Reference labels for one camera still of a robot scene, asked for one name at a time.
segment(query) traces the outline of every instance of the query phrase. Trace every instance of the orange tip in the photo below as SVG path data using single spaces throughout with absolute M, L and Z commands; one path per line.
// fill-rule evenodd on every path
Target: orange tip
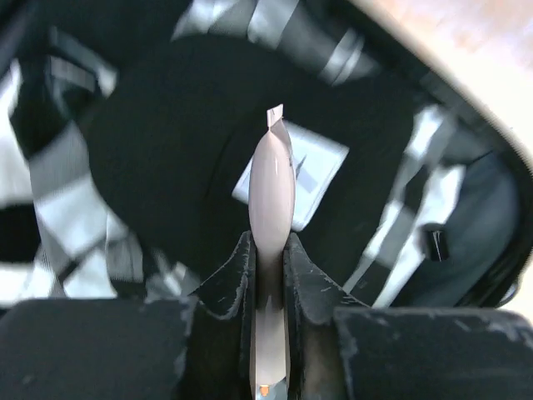
M 270 387 L 268 385 L 259 385 L 259 393 L 265 398 L 270 392 Z

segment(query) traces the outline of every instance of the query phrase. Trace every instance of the glossy white surface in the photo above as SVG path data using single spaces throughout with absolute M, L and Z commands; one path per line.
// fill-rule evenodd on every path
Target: glossy white surface
M 295 174 L 291 139 L 282 108 L 268 112 L 268 132 L 257 144 L 250 174 L 248 212 L 257 247 L 256 384 L 273 385 L 286 375 L 282 305 L 282 251 L 291 231 Z

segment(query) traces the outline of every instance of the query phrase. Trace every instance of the black surface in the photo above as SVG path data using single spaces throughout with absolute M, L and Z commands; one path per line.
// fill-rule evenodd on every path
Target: black surface
M 343 283 L 379 224 L 411 136 L 410 89 L 392 75 L 330 88 L 239 39 L 177 40 L 125 75 L 96 115 L 87 143 L 97 189 L 145 242 L 206 278 L 248 229 L 232 190 L 267 130 L 266 110 L 279 103 L 287 121 L 350 148 L 300 234 L 315 263 Z
M 35 300 L 0 322 L 9 400 L 171 399 L 194 302 Z
M 283 262 L 288 398 L 346 399 L 332 318 L 335 307 L 358 308 L 360 304 L 309 259 L 294 233 L 289 237 Z
M 26 158 L 49 144 L 64 127 L 62 116 L 48 91 L 50 77 L 43 60 L 50 54 L 52 28 L 75 37 L 122 73 L 138 58 L 160 43 L 168 43 L 177 20 L 189 0 L 114 0 L 94 2 L 50 0 L 29 2 L 0 32 L 2 58 L 17 57 L 22 69 L 22 86 L 12 116 L 17 140 Z M 69 93 L 69 101 L 87 106 L 86 93 Z
M 9 68 L 37 9 L 34 0 L 0 2 L 0 75 Z
M 533 330 L 522 317 L 340 307 L 335 322 L 352 400 L 533 397 Z
M 0 210 L 0 262 L 31 263 L 40 243 L 33 204 Z

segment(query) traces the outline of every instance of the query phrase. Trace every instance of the black and white checkered pattern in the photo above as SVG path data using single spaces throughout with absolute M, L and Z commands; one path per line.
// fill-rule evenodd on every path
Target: black and white checkered pattern
M 312 25 L 302 7 L 297 0 L 194 0 L 173 38 L 199 32 L 243 36 L 281 50 L 330 84 L 342 84 L 379 68 L 362 52 L 361 36 L 349 31 L 335 43 Z M 320 37 L 325 43 L 315 53 L 301 51 L 301 37 L 296 33 L 302 26 L 315 35 L 311 41 Z M 52 78 L 59 87 L 68 81 L 98 96 L 112 91 L 117 74 L 107 62 L 67 35 L 52 30 L 51 37 L 54 45 L 79 61 L 74 67 L 66 59 L 53 59 L 56 72 L 52 71 Z M 81 71 L 79 65 L 86 65 L 86 70 Z M 58 101 L 57 106 L 65 104 Z M 363 303 L 376 307 L 391 303 L 423 259 L 418 227 L 445 223 L 453 211 L 463 168 L 443 167 L 439 161 L 454 131 L 454 118 L 437 106 L 416 116 L 416 129 L 381 225 L 344 284 Z M 8 291 L 12 296 L 4 296 L 4 303 L 50 296 L 172 297 L 197 286 L 186 267 L 171 265 L 158 250 L 142 246 L 98 196 L 86 145 L 73 120 L 28 161 L 42 246 L 25 282 L 19 290 Z M 147 276 L 146 271 L 156 272 Z

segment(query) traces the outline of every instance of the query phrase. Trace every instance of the white paper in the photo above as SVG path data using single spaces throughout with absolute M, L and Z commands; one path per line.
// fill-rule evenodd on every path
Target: white paper
M 291 136 L 296 169 L 296 204 L 292 229 L 300 232 L 311 221 L 327 188 L 346 159 L 349 148 L 283 120 Z M 232 196 L 248 204 L 252 160 L 239 178 Z

